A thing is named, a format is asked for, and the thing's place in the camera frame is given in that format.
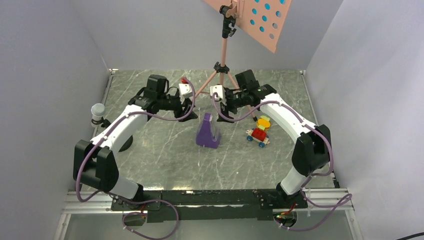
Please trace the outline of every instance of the orange toy piece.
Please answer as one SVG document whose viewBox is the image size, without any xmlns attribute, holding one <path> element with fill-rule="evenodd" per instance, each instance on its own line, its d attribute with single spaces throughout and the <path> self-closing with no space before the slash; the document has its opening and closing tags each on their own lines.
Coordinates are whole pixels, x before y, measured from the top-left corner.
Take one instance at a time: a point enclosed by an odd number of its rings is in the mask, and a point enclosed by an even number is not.
<svg viewBox="0 0 424 240">
<path fill-rule="evenodd" d="M 268 131 L 268 129 L 271 127 L 270 118 L 267 116 L 260 116 L 260 118 L 257 120 L 256 126 L 263 131 Z"/>
</svg>

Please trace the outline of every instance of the pink board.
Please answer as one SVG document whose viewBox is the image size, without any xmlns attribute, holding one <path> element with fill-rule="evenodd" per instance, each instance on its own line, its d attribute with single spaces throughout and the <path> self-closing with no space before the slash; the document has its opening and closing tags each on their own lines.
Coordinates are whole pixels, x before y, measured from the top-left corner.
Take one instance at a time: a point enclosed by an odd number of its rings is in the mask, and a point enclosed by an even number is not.
<svg viewBox="0 0 424 240">
<path fill-rule="evenodd" d="M 215 10 L 222 5 L 240 6 L 236 25 L 275 53 L 292 0 L 204 0 Z"/>
</svg>

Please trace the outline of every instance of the pink tripod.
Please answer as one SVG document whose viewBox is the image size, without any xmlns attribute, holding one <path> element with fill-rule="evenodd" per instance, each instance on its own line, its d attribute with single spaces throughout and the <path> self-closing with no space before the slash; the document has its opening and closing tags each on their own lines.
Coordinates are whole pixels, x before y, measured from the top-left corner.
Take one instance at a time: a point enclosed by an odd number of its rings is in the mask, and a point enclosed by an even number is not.
<svg viewBox="0 0 424 240">
<path fill-rule="evenodd" d="M 232 84 L 234 85 L 234 87 L 236 89 L 239 89 L 239 85 L 234 80 L 233 76 L 231 76 L 231 74 L 230 74 L 230 69 L 226 66 L 228 37 L 231 37 L 236 32 L 235 28 L 230 27 L 230 24 L 231 24 L 232 27 L 235 26 L 236 19 L 232 15 L 227 17 L 228 14 L 226 14 L 226 12 L 229 9 L 230 8 L 227 7 L 227 6 L 222 6 L 221 9 L 219 10 L 219 12 L 224 15 L 223 27 L 222 27 L 221 63 L 219 63 L 219 62 L 215 63 L 215 66 L 214 66 L 215 71 L 213 71 L 212 75 L 210 75 L 210 77 L 206 80 L 206 82 L 196 92 L 196 95 L 195 95 L 196 98 L 199 94 L 209 94 L 209 92 L 205 92 L 203 90 L 212 81 L 212 79 L 214 79 L 214 77 L 215 77 L 215 75 L 217 75 L 217 73 L 219 73 L 219 84 L 220 85 L 224 85 L 224 74 L 227 74 L 229 79 L 231 80 Z M 252 116 L 252 118 L 255 122 L 258 120 L 258 118 L 255 116 L 255 114 L 253 112 L 252 112 L 251 116 Z"/>
</svg>

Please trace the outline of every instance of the red block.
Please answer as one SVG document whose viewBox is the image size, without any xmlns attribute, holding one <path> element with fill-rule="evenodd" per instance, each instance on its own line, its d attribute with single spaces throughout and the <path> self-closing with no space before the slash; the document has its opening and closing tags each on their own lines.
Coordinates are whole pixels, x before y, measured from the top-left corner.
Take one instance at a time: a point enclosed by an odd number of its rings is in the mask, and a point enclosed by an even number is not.
<svg viewBox="0 0 424 240">
<path fill-rule="evenodd" d="M 267 137 L 267 133 L 259 128 L 255 128 L 252 132 L 252 137 L 263 142 Z"/>
</svg>

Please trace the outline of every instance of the purple object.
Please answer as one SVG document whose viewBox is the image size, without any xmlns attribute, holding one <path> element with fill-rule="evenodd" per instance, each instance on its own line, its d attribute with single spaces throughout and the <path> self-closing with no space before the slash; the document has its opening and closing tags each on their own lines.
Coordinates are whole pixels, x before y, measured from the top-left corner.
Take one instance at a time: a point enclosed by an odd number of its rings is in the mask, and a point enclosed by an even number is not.
<svg viewBox="0 0 424 240">
<path fill-rule="evenodd" d="M 217 149 L 220 145 L 221 133 L 212 121 L 212 114 L 205 113 L 196 134 L 196 144 L 201 147 Z"/>
</svg>

